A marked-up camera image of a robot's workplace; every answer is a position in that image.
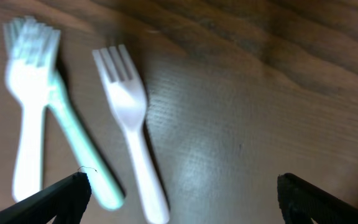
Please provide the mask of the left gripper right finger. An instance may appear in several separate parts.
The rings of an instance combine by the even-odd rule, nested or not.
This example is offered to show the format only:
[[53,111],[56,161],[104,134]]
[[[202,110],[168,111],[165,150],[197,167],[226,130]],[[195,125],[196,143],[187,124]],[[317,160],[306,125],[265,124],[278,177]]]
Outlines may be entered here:
[[277,192],[286,224],[358,223],[358,209],[294,174],[278,176]]

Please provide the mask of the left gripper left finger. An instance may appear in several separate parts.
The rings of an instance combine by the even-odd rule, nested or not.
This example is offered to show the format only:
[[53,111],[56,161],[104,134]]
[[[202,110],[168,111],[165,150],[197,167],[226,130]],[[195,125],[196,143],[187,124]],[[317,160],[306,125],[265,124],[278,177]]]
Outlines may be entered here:
[[91,197],[87,174],[75,172],[0,211],[0,224],[79,224]]

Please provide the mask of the pale green plastic fork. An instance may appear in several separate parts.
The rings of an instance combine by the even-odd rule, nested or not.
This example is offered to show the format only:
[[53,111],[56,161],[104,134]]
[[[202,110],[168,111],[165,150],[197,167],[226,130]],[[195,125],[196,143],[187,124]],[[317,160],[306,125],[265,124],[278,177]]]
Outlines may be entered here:
[[58,71],[52,76],[48,107],[65,134],[80,171],[88,176],[99,205],[110,211],[121,208],[124,192],[77,117]]

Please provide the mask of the white plastic fork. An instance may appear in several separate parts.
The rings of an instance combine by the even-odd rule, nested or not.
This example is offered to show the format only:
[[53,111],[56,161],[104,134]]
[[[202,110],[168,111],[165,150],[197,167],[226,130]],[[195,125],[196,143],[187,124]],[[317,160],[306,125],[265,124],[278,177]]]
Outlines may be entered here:
[[93,50],[112,115],[127,143],[143,213],[148,223],[170,220],[168,202],[145,141],[145,88],[126,46]]
[[22,109],[12,197],[20,202],[42,190],[45,110],[57,61],[60,30],[33,17],[3,25],[7,47],[6,88]]

